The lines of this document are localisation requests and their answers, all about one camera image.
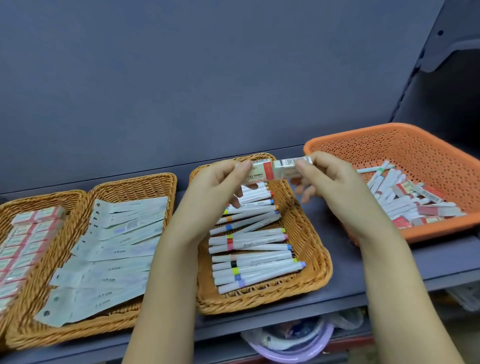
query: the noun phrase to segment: gray back panel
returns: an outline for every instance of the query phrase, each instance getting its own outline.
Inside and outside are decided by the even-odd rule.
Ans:
[[[388,122],[441,0],[0,3],[0,193]]]

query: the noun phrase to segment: wicker basket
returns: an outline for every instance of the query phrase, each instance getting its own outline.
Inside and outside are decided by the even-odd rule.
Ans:
[[[8,233],[12,229],[10,222],[16,214],[20,212],[40,210],[46,207],[62,206],[66,211],[65,224],[57,234],[57,237],[52,242],[50,249],[48,250],[51,251],[53,249],[53,246],[57,246],[61,244],[62,241],[70,238],[74,227],[79,222],[78,216],[72,213],[72,211],[76,209],[79,202],[85,197],[85,191],[73,190],[67,192],[57,192],[54,194],[44,194],[41,196],[21,198],[0,205],[0,242],[2,242],[7,237]],[[46,258],[44,256],[41,259],[41,262],[30,271],[28,277],[29,280],[31,280],[33,274],[37,274],[38,267],[40,265],[43,265],[45,263],[45,260]],[[18,305],[19,301],[19,296],[17,296],[10,303],[10,307],[0,318],[0,350],[5,348],[4,335],[13,319],[12,314],[15,311],[15,307]]]
[[[263,158],[275,159],[268,153],[235,159],[244,161]],[[206,166],[208,165],[195,169],[190,174],[190,182],[198,171]],[[287,230],[288,243],[292,245],[297,259],[305,261],[307,266],[299,273],[257,283],[227,294],[219,294],[212,278],[212,259],[208,254],[207,236],[200,242],[198,248],[197,307],[202,314],[216,315],[245,310],[317,290],[330,280],[333,272],[330,254],[305,216],[290,185],[286,181],[272,181],[268,186],[274,192],[275,204],[279,206],[282,218],[264,229],[284,227]]]
[[[451,234],[480,224],[480,161],[409,124],[389,123],[309,140],[305,154],[316,150],[347,160],[355,168],[379,166],[387,159],[415,182],[440,188],[447,201],[467,215],[402,229],[408,243]],[[373,173],[365,173],[368,180]]]
[[[138,297],[128,303],[106,310],[102,315],[77,323],[53,328],[34,320],[47,301],[52,287],[48,282],[56,268],[61,267],[70,257],[70,249],[86,232],[93,202],[96,198],[108,202],[122,202],[142,198],[168,196],[164,227],[173,214],[177,177],[172,173],[154,174],[128,180],[108,182],[96,186],[88,193],[75,211],[77,226],[64,235],[39,264],[38,269],[23,289],[19,304],[12,309],[13,320],[7,331],[7,345],[11,348],[24,349],[34,346],[47,346],[59,342],[83,338],[110,331],[131,328],[140,312],[142,298]]]

